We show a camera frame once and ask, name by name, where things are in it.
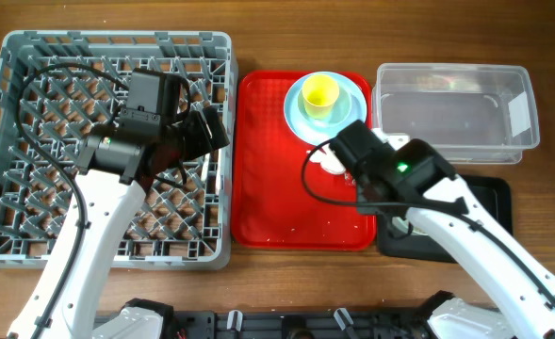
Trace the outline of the white napkin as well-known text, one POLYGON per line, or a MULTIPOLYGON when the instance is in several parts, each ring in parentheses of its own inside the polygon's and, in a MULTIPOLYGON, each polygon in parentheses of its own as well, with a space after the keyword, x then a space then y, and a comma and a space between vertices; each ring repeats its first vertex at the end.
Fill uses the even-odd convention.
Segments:
POLYGON ((319 151, 314 152, 310 156, 310 162, 319 164, 324 171, 332 175, 342 175, 346 172, 345 167, 328 145, 324 145, 319 151))

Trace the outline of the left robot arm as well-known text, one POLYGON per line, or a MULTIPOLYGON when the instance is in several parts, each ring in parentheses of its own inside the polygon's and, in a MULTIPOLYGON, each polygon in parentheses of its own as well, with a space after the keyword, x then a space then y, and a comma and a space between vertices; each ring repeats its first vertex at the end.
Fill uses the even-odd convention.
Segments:
POLYGON ((161 172, 228 145, 218 112, 182 108, 186 78, 136 68, 125 105, 80 140, 68 173, 31 137, 25 141, 71 188, 73 198, 41 278, 8 330, 10 338, 182 338, 170 305, 131 299, 101 326, 99 300, 128 224, 161 172))

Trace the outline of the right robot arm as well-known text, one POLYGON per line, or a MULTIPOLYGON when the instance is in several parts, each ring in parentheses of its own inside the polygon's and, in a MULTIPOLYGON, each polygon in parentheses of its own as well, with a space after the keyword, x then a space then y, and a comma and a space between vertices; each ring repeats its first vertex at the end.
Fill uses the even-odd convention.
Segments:
POLYGON ((399 149, 355 121, 330 149, 363 196, 359 210, 399 215, 438 243, 495 302, 518 338, 555 338, 555 275, 481 205, 429 143, 399 149))

